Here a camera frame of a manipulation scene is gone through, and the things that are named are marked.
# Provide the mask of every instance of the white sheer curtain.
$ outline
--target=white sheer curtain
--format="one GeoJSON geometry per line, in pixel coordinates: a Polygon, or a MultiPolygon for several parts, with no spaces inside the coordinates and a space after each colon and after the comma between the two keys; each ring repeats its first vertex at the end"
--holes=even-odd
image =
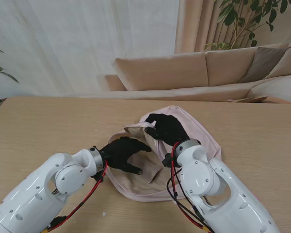
{"type": "Polygon", "coordinates": [[[174,53],[178,0],[0,0],[0,96],[99,92],[116,57],[174,53]]]}

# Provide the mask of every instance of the pink fabric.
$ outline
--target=pink fabric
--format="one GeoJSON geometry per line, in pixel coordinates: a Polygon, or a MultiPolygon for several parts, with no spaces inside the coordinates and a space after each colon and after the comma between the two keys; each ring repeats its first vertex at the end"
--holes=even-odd
{"type": "MultiPolygon", "coordinates": [[[[178,106],[168,106],[159,110],[156,110],[151,113],[157,113],[157,114],[166,114],[166,115],[173,115],[176,117],[182,124],[183,128],[187,132],[188,136],[190,138],[198,139],[201,144],[205,147],[207,150],[207,158],[210,160],[213,157],[216,157],[217,159],[221,160],[221,147],[219,144],[213,139],[213,137],[207,132],[207,130],[196,120],[194,119],[190,114],[188,114],[186,111],[181,109],[178,106]]],[[[141,117],[140,122],[134,125],[128,125],[125,127],[149,127],[151,124],[148,122],[145,122],[146,118],[149,116],[148,113],[141,117]]],[[[171,152],[171,147],[164,144],[160,140],[155,141],[155,147],[156,151],[155,153],[158,155],[159,159],[162,161],[165,158],[166,151],[171,152]]],[[[114,184],[115,188],[122,193],[125,197],[137,200],[137,201],[143,201],[143,202],[151,202],[151,201],[164,201],[164,200],[171,200],[171,197],[169,196],[167,190],[155,192],[151,194],[141,195],[129,192],[125,187],[121,184],[121,177],[116,177],[111,173],[111,170],[107,169],[107,174],[110,178],[110,181],[114,184]]],[[[178,192],[179,196],[178,198],[184,198],[183,194],[181,192],[178,192]]]]}

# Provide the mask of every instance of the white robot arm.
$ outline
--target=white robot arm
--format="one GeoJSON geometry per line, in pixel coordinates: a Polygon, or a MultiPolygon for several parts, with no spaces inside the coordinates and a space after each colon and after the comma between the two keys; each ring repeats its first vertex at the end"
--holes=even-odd
{"type": "Polygon", "coordinates": [[[57,153],[27,176],[0,204],[0,233],[39,233],[62,210],[71,194],[103,169],[95,148],[74,155],[57,153]],[[55,190],[49,190],[53,182],[55,190]]]}
{"type": "Polygon", "coordinates": [[[182,187],[215,233],[280,233],[261,202],[220,160],[207,160],[203,146],[195,139],[177,145],[174,152],[182,166],[182,187]],[[220,195],[226,185],[231,195],[218,205],[209,205],[203,196],[220,195]]]}

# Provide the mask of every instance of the garment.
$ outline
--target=garment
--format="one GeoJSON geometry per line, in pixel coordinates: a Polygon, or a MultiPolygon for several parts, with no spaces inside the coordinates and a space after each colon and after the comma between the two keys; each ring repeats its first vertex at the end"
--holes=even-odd
{"type": "MultiPolygon", "coordinates": [[[[172,105],[152,113],[173,115],[181,122],[190,138],[201,142],[207,150],[207,158],[209,160],[213,157],[221,159],[221,147],[218,143],[196,119],[183,109],[172,105]]],[[[152,152],[140,151],[132,155],[128,160],[132,165],[141,168],[143,174],[139,176],[113,168],[108,168],[107,174],[116,189],[127,198],[144,202],[171,200],[166,190],[166,184],[170,178],[170,168],[162,165],[165,155],[171,152],[171,146],[164,144],[160,140],[153,139],[144,132],[145,128],[154,127],[152,124],[145,122],[149,114],[151,113],[141,117],[139,123],[125,126],[122,132],[114,134],[108,140],[108,143],[110,143],[122,136],[129,136],[137,138],[151,147],[152,152]]],[[[179,192],[178,194],[179,199],[184,198],[182,193],[179,192]]]]}

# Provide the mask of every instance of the wooden table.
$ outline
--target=wooden table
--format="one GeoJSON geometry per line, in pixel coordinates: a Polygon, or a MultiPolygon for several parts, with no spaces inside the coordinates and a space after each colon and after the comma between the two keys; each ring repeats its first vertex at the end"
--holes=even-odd
{"type": "MultiPolygon", "coordinates": [[[[0,108],[0,202],[51,155],[76,153],[92,145],[101,148],[125,124],[171,104],[182,107],[209,131],[223,149],[224,162],[258,196],[281,232],[291,233],[291,105],[287,104],[10,98],[0,108]]],[[[93,183],[71,198],[64,215],[93,183]]],[[[171,201],[129,200],[108,179],[56,231],[203,232],[171,201]]]]}

